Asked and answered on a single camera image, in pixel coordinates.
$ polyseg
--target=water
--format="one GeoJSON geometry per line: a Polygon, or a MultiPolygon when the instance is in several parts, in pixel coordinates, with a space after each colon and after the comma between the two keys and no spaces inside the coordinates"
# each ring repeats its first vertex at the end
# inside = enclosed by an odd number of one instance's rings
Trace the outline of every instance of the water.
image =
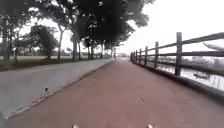
{"type": "MultiPolygon", "coordinates": [[[[175,68],[171,66],[159,66],[158,69],[161,69],[166,72],[173,73],[175,72],[175,68]]],[[[194,76],[194,73],[197,71],[189,70],[189,69],[181,69],[181,76],[186,77],[197,82],[200,82],[206,86],[210,86],[216,88],[218,90],[224,91],[224,77],[218,75],[210,75],[209,79],[202,79],[194,76]]]]}

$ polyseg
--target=dirt path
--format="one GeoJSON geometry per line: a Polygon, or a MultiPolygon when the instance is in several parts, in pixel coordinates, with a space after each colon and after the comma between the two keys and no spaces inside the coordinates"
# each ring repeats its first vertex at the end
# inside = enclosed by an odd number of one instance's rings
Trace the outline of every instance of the dirt path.
{"type": "Polygon", "coordinates": [[[119,60],[8,123],[16,128],[223,128],[224,108],[119,60]]]}

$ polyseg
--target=concrete sidewalk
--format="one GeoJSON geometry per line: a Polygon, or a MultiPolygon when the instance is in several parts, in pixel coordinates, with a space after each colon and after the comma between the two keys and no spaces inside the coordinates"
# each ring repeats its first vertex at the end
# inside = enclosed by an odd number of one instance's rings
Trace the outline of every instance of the concrete sidewalk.
{"type": "Polygon", "coordinates": [[[0,72],[0,112],[6,119],[20,113],[108,62],[110,59],[0,72]]]}
{"type": "Polygon", "coordinates": [[[10,128],[223,128],[224,108],[119,60],[7,123],[10,128]]]}

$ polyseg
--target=grass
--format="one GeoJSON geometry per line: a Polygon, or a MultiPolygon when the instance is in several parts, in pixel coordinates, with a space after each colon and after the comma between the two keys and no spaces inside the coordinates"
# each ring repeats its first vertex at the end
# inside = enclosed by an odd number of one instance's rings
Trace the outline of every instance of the grass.
{"type": "MultiPolygon", "coordinates": [[[[78,61],[86,61],[86,60],[88,60],[88,57],[84,56],[83,59],[78,61]]],[[[18,61],[14,61],[13,58],[11,58],[7,66],[4,66],[6,65],[5,62],[0,59],[0,71],[16,70],[22,68],[51,65],[51,64],[61,64],[68,62],[74,62],[71,56],[62,56],[60,60],[57,60],[56,56],[52,56],[51,59],[44,59],[43,56],[19,56],[18,61]]]]}

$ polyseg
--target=fence rail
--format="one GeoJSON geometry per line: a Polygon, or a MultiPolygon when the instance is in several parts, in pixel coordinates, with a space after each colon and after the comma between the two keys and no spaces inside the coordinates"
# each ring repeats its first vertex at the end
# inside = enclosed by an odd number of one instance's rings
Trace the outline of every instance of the fence rail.
{"type": "Polygon", "coordinates": [[[148,49],[148,47],[146,46],[144,51],[142,51],[142,49],[140,49],[139,51],[136,50],[136,51],[132,52],[130,59],[131,59],[131,61],[133,61],[135,63],[141,64],[141,62],[144,62],[144,65],[146,65],[146,66],[148,66],[147,65],[148,62],[154,63],[153,68],[155,68],[155,69],[158,67],[158,64],[174,66],[176,76],[180,76],[181,68],[192,69],[192,70],[201,71],[201,72],[205,72],[205,73],[224,76],[224,72],[220,72],[211,67],[204,67],[204,66],[199,66],[199,65],[194,65],[194,64],[183,64],[182,63],[183,56],[224,57],[224,51],[182,52],[183,45],[200,43],[200,42],[204,42],[204,41],[218,40],[218,39],[224,39],[224,32],[212,34],[212,35],[208,35],[208,36],[203,36],[203,37],[199,37],[199,38],[194,38],[194,39],[190,39],[190,40],[184,40],[184,41],[182,41],[182,34],[180,32],[178,32],[177,33],[177,41],[175,43],[164,45],[164,46],[159,46],[159,43],[156,42],[154,48],[148,49]],[[177,51],[175,53],[159,54],[160,49],[174,47],[174,46],[177,47],[177,51]],[[148,54],[148,52],[152,51],[152,50],[155,50],[155,53],[148,54]],[[175,56],[176,62],[174,62],[174,63],[161,62],[158,60],[158,58],[161,56],[175,56]]]}

